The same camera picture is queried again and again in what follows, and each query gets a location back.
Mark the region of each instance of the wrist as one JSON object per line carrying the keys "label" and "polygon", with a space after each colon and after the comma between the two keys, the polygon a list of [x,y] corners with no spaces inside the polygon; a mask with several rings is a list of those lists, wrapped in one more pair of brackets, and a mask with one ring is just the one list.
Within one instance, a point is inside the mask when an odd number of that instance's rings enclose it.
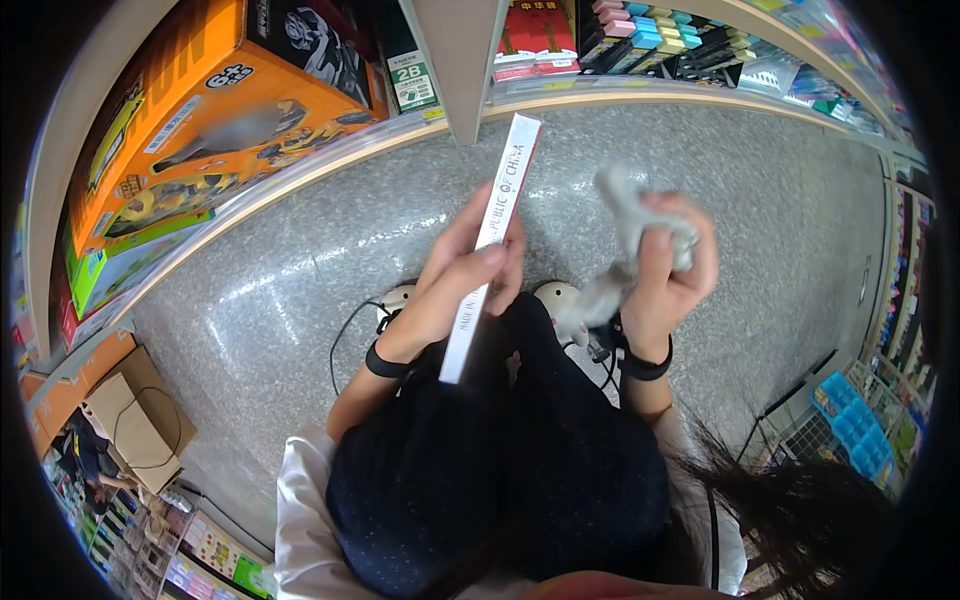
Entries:
{"label": "wrist", "polygon": [[628,339],[627,346],[630,347],[630,353],[636,358],[654,365],[660,365],[670,355],[670,334],[650,339]]}
{"label": "wrist", "polygon": [[417,360],[426,344],[404,327],[402,313],[383,331],[376,342],[376,354],[385,361],[408,365]]}

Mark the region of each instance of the white shirt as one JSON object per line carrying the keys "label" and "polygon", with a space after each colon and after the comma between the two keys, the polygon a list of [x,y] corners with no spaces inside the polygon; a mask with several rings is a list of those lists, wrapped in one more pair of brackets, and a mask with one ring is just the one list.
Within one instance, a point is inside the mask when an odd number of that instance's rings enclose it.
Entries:
{"label": "white shirt", "polygon": [[[673,505],[680,511],[700,555],[706,557],[704,585],[710,580],[710,513],[707,493],[671,466],[670,456],[694,452],[683,420],[667,410],[654,425],[660,451],[679,494]],[[308,425],[287,440],[283,466],[276,481],[277,598],[323,600],[384,600],[364,588],[344,564],[344,554],[326,509],[326,484],[336,445],[320,425]],[[736,520],[717,506],[720,546],[720,591],[736,594],[747,570],[747,555]],[[461,592],[470,600],[515,600],[534,585],[529,580],[487,577]]]}

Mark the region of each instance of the pink eraser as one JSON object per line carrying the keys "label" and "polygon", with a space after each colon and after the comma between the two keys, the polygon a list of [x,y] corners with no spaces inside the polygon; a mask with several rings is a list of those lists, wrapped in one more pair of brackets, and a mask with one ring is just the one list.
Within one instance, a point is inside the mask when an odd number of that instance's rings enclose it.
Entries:
{"label": "pink eraser", "polygon": [[604,9],[600,11],[597,15],[600,17],[600,22],[603,24],[610,23],[611,21],[629,21],[630,13],[624,11],[623,9]]}
{"label": "pink eraser", "polygon": [[613,2],[613,0],[597,0],[591,8],[593,8],[594,12],[600,12],[604,9],[622,9],[623,3]]}
{"label": "pink eraser", "polygon": [[636,30],[636,25],[630,21],[611,21],[603,26],[603,31],[608,36],[626,37]]}

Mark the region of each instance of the shoe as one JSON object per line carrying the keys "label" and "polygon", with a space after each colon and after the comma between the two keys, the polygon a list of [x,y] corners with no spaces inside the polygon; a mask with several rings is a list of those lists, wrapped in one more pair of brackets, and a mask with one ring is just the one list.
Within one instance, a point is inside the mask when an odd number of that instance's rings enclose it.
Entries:
{"label": "shoe", "polygon": [[587,347],[589,335],[583,322],[574,322],[565,316],[570,314],[569,308],[580,298],[580,290],[569,283],[550,281],[537,288],[534,297],[546,307],[561,346],[573,342],[581,348]]}

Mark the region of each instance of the speckled floor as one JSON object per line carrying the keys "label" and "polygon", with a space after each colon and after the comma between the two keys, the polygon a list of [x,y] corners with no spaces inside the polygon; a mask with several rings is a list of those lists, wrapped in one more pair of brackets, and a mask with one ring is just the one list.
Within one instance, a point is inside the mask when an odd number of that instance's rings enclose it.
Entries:
{"label": "speckled floor", "polygon": [[[528,285],[583,283],[614,257],[612,223],[591,184],[599,164],[621,162],[715,216],[720,282],[675,335],[671,381],[676,398],[732,444],[831,349],[859,352],[882,248],[874,150],[730,109],[545,118],[519,204]],[[333,336],[360,300],[418,274],[444,223],[492,176],[507,127],[482,127],[469,148],[432,139],[321,181],[210,244],[136,307],[139,341],[199,430],[185,476],[267,545],[283,441],[323,421],[334,399]],[[857,305],[868,255],[868,295]],[[338,381],[362,360],[374,323],[372,309],[362,312],[338,345]]]}

